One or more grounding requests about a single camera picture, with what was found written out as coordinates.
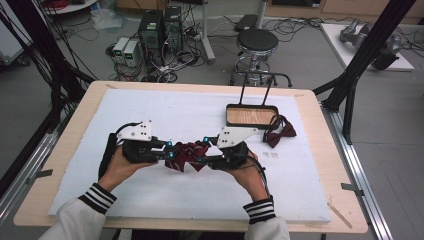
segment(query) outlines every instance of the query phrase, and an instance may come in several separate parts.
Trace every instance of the power supply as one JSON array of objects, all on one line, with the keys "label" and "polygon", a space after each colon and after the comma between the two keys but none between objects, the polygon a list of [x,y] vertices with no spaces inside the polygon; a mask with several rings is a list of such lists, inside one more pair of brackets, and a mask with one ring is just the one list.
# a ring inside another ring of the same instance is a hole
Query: power supply
[{"label": "power supply", "polygon": [[127,37],[122,37],[119,39],[115,47],[113,47],[113,59],[116,63],[125,64],[125,57],[123,54],[129,40],[130,39]]},{"label": "power supply", "polygon": [[168,50],[176,54],[183,50],[181,7],[167,7],[165,9],[164,22]]},{"label": "power supply", "polygon": [[128,67],[137,67],[141,61],[140,47],[137,40],[130,40],[124,50],[125,62]]}]

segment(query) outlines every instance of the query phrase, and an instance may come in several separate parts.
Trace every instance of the round stool seat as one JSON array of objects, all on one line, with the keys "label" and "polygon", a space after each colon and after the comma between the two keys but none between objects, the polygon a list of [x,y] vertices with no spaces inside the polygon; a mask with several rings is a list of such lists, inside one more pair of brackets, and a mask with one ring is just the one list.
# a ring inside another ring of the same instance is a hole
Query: round stool seat
[{"label": "round stool seat", "polygon": [[270,54],[278,46],[278,38],[269,31],[263,29],[248,29],[240,32],[237,36],[237,44],[243,51],[254,52],[262,55]]}]

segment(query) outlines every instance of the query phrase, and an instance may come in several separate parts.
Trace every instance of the human hand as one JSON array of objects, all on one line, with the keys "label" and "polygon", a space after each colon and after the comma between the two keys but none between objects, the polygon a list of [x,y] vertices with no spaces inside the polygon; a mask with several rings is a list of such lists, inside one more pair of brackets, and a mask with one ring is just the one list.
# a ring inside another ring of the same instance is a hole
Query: human hand
[{"label": "human hand", "polygon": [[110,160],[106,173],[100,178],[98,184],[111,192],[127,178],[131,177],[138,169],[155,165],[156,163],[130,163],[122,155],[122,146],[119,146]]},{"label": "human hand", "polygon": [[[248,154],[250,157],[258,159],[258,156],[252,151],[249,150]],[[259,170],[249,158],[239,169],[225,170],[225,172],[233,175],[237,183],[249,193],[253,202],[268,198]]]}]

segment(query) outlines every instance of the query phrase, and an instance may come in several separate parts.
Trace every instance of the striped sleeve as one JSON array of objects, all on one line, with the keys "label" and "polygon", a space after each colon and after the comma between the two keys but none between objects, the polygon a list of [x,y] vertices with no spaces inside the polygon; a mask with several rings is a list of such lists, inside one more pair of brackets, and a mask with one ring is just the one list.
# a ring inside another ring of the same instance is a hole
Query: striped sleeve
[{"label": "striped sleeve", "polygon": [[249,224],[275,218],[274,204],[271,198],[256,201],[243,207],[250,217]]},{"label": "striped sleeve", "polygon": [[99,184],[93,183],[88,191],[79,197],[81,201],[90,206],[93,210],[106,214],[107,210],[116,201],[116,197],[104,190]]}]

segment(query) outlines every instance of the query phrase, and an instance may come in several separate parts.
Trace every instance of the red fabric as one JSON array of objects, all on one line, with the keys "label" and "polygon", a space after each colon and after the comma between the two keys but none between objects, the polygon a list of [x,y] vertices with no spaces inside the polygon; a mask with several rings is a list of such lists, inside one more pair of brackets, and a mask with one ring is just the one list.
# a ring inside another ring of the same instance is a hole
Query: red fabric
[{"label": "red fabric", "polygon": [[[280,124],[283,125],[283,122],[285,126],[283,127],[283,130],[281,130],[280,133],[272,132],[272,129],[278,128]],[[267,142],[269,146],[274,148],[280,142],[281,137],[295,137],[295,136],[296,136],[296,130],[294,130],[293,125],[287,120],[287,118],[284,117],[283,115],[275,115],[271,119],[271,124],[269,126],[269,129],[265,131],[264,133],[264,141]]]},{"label": "red fabric", "polygon": [[196,159],[204,157],[208,151],[209,146],[207,143],[186,143],[178,142],[177,154],[173,161],[166,161],[165,166],[174,170],[184,172],[185,163],[189,163],[196,171],[200,171],[205,165],[197,164]]}]

